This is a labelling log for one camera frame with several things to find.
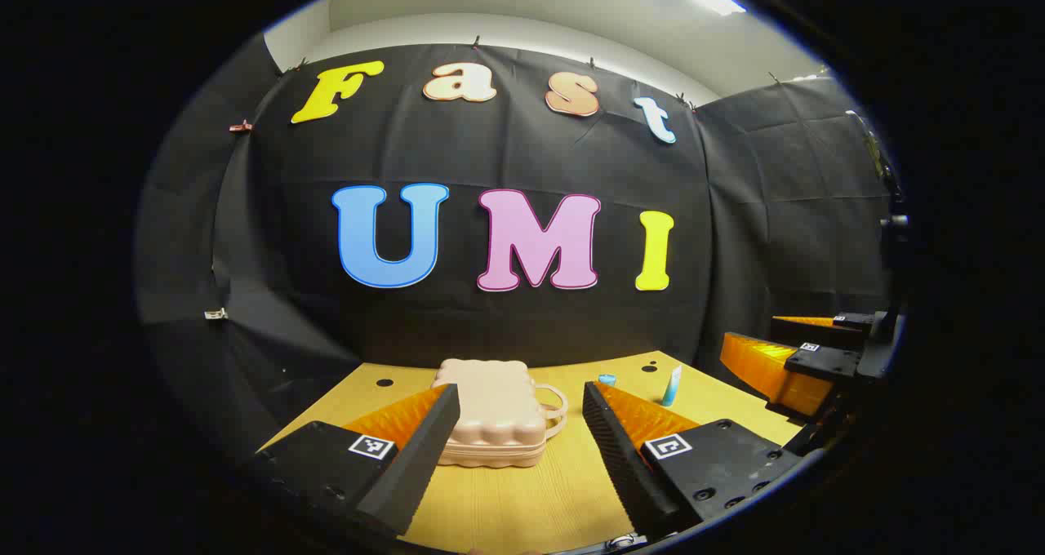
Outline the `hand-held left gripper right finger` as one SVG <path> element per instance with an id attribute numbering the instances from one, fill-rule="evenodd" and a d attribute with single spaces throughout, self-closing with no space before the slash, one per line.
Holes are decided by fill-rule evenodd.
<path id="1" fill-rule="evenodd" d="M 698 424 L 600 381 L 585 383 L 582 414 L 627 517 L 649 539 L 726 517 L 800 463 L 732 419 Z"/>

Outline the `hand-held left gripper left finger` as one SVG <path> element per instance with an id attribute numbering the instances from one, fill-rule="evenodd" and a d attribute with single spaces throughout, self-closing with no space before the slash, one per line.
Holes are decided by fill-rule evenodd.
<path id="1" fill-rule="evenodd" d="M 247 461 L 251 484 L 329 534 L 407 534 L 460 417 L 441 384 L 335 425 L 314 420 Z"/>

